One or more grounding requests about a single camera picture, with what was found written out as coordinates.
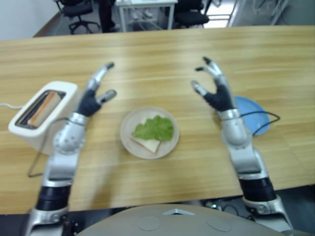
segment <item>black chair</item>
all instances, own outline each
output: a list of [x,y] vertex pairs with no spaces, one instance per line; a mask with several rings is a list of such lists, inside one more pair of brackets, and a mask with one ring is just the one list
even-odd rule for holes
[[92,21],[83,21],[81,19],[82,15],[89,14],[93,12],[91,0],[58,0],[56,1],[59,10],[63,13],[64,16],[69,18],[78,17],[79,21],[74,22],[69,25],[71,34],[74,34],[74,31],[79,26],[84,26],[89,33],[93,33],[89,28],[89,24],[96,25],[100,29],[100,25]]
[[200,12],[203,7],[202,0],[179,0],[175,4],[175,22],[186,28],[196,25],[203,26],[209,22],[209,18]]

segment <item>silver robot arm segment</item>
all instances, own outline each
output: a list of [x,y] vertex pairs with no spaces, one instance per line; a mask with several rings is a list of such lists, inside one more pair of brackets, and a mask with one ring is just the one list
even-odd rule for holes
[[263,158],[252,145],[252,133],[244,124],[226,77],[211,59],[204,58],[204,61],[206,66],[196,71],[206,71],[214,78],[217,93],[208,92],[196,81],[192,81],[191,85],[211,107],[220,112],[221,137],[229,150],[247,210],[257,222],[261,216],[273,215],[275,218],[278,214],[286,223],[276,230],[291,229],[290,220],[280,197],[274,191]]
[[26,236],[61,235],[62,221],[68,212],[70,188],[77,169],[85,131],[90,117],[103,103],[116,96],[114,90],[95,98],[102,78],[114,66],[104,65],[89,79],[82,98],[64,127],[54,137],[54,153],[49,156],[36,206],[26,227]]

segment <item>blue object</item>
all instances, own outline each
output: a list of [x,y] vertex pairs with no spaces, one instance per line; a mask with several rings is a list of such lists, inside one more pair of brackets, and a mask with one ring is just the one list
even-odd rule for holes
[[[241,115],[245,113],[249,113],[249,112],[258,112],[258,111],[265,112],[262,106],[260,106],[258,103],[246,97],[241,97],[241,96],[234,96],[234,97],[235,97],[235,101]],[[244,119],[245,125],[251,130],[252,134],[261,126],[270,122],[270,119],[267,113],[251,114],[251,115],[244,116],[243,119]],[[263,127],[261,130],[259,130],[256,133],[256,135],[266,133],[269,127],[270,125]]]

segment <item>wood grain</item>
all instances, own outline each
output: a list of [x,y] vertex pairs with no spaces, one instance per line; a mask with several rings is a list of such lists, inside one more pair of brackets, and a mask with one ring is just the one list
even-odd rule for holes
[[[315,182],[314,27],[183,29],[58,36],[0,43],[0,101],[25,104],[51,81],[81,89],[102,64],[115,62],[99,93],[118,96],[88,126],[70,197],[71,210],[133,206],[241,194],[221,141],[218,116],[191,89],[201,57],[214,59],[234,94],[253,99],[282,119],[254,145],[276,189]],[[175,150],[143,160],[122,146],[124,117],[142,106],[169,111],[180,127]],[[27,178],[35,151],[10,134],[16,111],[0,107],[0,213],[23,213],[35,204],[40,178]],[[46,157],[37,171],[43,169]]]

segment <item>lettuce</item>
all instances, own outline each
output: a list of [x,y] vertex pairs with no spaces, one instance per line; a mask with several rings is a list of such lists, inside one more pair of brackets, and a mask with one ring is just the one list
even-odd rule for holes
[[144,140],[170,141],[173,137],[173,131],[174,127],[170,119],[156,116],[154,119],[147,119],[145,124],[137,125],[131,135],[134,138]]

